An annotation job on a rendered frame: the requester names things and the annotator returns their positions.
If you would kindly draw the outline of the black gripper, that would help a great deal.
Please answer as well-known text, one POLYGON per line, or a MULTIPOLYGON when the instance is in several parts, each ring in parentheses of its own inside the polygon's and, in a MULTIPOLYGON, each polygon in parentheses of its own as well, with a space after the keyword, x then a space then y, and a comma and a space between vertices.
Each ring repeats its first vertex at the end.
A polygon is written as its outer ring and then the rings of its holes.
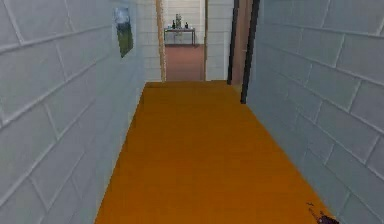
POLYGON ((325 213, 321 213, 316 220, 318 224, 340 224, 336 219, 327 216, 325 213))

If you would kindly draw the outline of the brown room door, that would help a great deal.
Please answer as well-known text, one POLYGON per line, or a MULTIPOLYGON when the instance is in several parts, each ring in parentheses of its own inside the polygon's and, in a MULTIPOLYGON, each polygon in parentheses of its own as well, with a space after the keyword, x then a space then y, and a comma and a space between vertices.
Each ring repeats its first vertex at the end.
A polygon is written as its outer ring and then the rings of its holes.
POLYGON ((239 0, 232 65, 233 85, 240 85, 243 80, 249 27, 252 13, 252 3, 253 0, 239 0))

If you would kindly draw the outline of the grey metal side table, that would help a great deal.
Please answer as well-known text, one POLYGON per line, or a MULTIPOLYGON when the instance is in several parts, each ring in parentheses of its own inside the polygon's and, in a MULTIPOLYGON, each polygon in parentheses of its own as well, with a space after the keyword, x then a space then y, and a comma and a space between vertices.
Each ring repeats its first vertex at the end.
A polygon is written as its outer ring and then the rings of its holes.
POLYGON ((164 41, 166 41, 166 34, 167 33, 190 33, 191 34, 191 45, 196 45, 196 29, 195 28, 164 28, 163 29, 163 38, 164 41))

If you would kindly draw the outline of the framed landscape wall picture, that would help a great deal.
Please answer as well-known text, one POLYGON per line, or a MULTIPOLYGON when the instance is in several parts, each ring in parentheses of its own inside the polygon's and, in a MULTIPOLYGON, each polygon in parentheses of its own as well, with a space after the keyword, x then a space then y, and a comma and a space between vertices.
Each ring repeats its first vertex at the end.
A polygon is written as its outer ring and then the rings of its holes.
POLYGON ((129 9, 117 7, 114 9, 114 22, 121 57, 133 48, 133 34, 129 9))

